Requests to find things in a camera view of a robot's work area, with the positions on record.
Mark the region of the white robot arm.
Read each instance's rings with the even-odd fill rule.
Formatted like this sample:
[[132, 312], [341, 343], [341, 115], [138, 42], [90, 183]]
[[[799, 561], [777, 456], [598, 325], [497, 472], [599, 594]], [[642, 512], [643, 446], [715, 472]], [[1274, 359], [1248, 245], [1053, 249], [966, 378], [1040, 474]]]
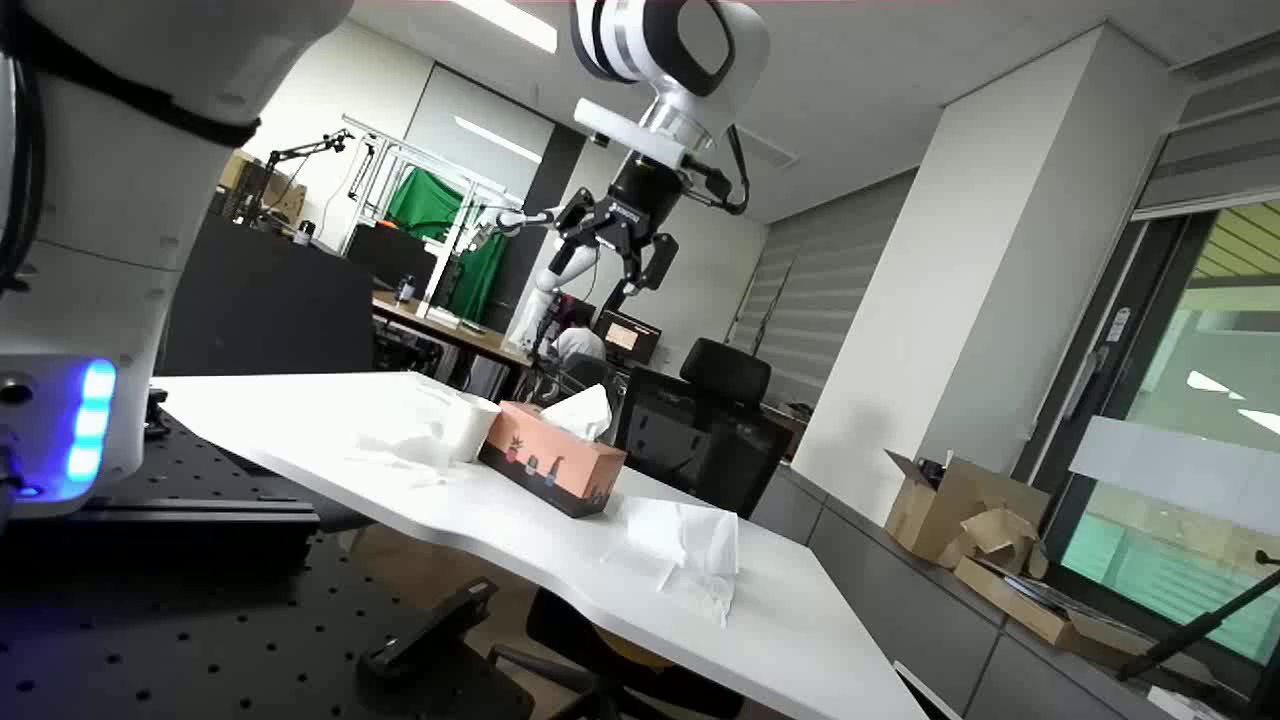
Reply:
[[[302, 56], [356, 0], [0, 0], [0, 483], [11, 520], [80, 512], [146, 464], [171, 292], [222, 172]], [[744, 210], [738, 111], [774, 41], [750, 0], [567, 0], [578, 60], [653, 103], [578, 121], [617, 181], [545, 215], [555, 267], [607, 245], [628, 289], [663, 279], [668, 210]]]

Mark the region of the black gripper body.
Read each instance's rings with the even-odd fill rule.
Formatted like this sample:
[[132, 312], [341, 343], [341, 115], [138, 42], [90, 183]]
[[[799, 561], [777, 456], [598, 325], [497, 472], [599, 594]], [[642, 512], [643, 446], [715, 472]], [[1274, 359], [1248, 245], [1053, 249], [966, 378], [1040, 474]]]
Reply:
[[578, 232], [591, 245], [607, 240], [617, 253], [642, 253], [642, 289], [659, 289], [680, 253], [663, 232], [680, 196], [683, 181], [671, 169], [649, 155], [628, 155], [603, 196], [582, 187], [561, 206], [555, 232], [561, 240]]

